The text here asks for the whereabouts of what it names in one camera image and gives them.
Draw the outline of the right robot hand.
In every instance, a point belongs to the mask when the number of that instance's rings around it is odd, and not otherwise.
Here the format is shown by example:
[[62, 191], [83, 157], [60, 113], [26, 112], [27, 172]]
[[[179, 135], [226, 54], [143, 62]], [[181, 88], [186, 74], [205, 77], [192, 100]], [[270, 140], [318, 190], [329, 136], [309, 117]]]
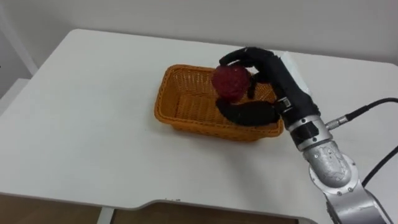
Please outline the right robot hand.
[[[271, 85], [277, 102], [252, 101], [234, 105], [221, 98], [216, 106], [230, 122], [239, 126], [267, 126], [283, 119], [288, 126], [311, 115], [321, 115], [318, 106], [309, 94], [298, 86], [280, 57], [273, 52], [257, 47], [245, 47], [226, 54], [219, 60], [220, 65], [242, 65], [255, 67], [257, 73], [252, 78], [253, 91], [258, 83]], [[286, 98], [290, 106], [283, 106], [279, 100]]]

